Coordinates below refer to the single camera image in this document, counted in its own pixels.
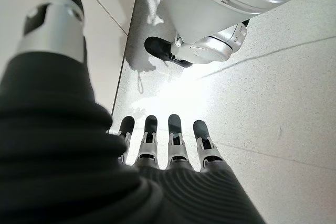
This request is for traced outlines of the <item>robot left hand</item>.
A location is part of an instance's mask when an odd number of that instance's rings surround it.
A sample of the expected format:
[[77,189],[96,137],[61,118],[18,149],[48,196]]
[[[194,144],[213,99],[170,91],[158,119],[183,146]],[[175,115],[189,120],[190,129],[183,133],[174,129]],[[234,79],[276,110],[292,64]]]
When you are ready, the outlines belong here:
[[157,118],[126,158],[134,118],[109,133],[87,67],[81,0],[44,0],[27,16],[1,78],[1,223],[263,223],[207,125],[193,124],[201,170],[191,166],[181,119],[168,119],[166,169]]

